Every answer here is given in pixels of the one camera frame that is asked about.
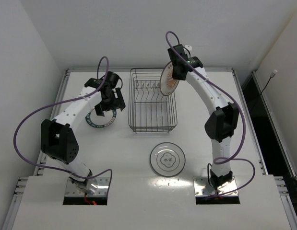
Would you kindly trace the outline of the grey rimmed white plate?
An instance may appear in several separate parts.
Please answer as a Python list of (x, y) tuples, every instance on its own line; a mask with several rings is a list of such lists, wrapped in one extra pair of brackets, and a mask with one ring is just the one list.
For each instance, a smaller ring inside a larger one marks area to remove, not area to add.
[(151, 151), (149, 163), (154, 173), (169, 178), (183, 171), (186, 157), (182, 148), (177, 144), (162, 142)]

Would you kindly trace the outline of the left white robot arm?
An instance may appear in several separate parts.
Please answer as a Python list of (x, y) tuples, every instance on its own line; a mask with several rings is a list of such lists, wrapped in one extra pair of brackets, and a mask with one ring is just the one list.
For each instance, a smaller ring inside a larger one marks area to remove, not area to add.
[(92, 111), (97, 116), (105, 112), (123, 110), (125, 102), (117, 83), (121, 77), (109, 71), (100, 79), (90, 78), (79, 94), (79, 100), (72, 102), (62, 113), (41, 124), (41, 151), (57, 161), (70, 178), (84, 183), (92, 176), (91, 170), (81, 161), (76, 130)]

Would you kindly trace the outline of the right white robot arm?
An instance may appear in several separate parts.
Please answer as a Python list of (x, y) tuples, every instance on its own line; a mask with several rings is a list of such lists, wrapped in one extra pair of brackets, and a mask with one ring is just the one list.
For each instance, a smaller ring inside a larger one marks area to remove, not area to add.
[(168, 49), (172, 63), (172, 79), (187, 81), (207, 107), (209, 118), (204, 129), (212, 143), (213, 161), (225, 160), (230, 155), (230, 142), (238, 124), (238, 106), (226, 99), (208, 83), (203, 64), (197, 57), (189, 58), (183, 45)]

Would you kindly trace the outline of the orange sunburst pattern plate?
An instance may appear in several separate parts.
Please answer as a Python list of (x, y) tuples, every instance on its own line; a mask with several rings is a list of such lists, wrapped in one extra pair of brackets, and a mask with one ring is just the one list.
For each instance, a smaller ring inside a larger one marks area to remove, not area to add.
[(159, 83), (160, 92), (164, 96), (169, 96), (175, 91), (178, 84), (179, 84), (179, 80), (176, 80), (173, 78), (173, 64), (170, 61), (164, 67), (160, 77), (160, 83)]

